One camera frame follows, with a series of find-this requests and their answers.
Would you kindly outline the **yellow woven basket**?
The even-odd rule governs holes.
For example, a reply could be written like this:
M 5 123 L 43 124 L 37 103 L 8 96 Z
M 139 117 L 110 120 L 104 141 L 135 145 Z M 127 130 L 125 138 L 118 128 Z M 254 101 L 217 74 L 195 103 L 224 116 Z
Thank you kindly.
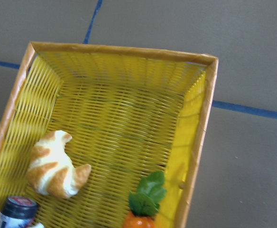
M 20 195 L 39 203 L 47 228 L 120 228 L 128 193 L 165 173 L 158 228 L 184 228 L 198 173 L 219 60 L 209 54 L 30 42 L 0 123 L 0 208 Z M 47 132 L 72 135 L 74 166 L 90 164 L 70 199 L 35 193 L 32 146 Z

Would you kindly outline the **toy carrot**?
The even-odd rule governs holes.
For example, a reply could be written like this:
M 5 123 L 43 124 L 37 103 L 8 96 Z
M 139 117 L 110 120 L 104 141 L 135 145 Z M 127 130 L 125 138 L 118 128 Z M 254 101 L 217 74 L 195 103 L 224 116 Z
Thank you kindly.
M 122 226 L 124 228 L 154 228 L 155 216 L 159 213 L 160 202 L 166 196 L 163 171 L 155 171 L 143 177 L 136 192 L 129 192 L 129 213 Z

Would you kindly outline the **toy croissant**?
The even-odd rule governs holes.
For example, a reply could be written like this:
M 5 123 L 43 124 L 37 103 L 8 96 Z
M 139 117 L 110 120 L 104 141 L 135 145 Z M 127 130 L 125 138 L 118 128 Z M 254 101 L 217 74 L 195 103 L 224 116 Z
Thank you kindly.
M 87 183 L 92 167 L 73 166 L 65 152 L 65 145 L 71 140 L 71 134 L 57 130 L 47 133 L 33 146 L 27 179 L 36 193 L 69 199 Z

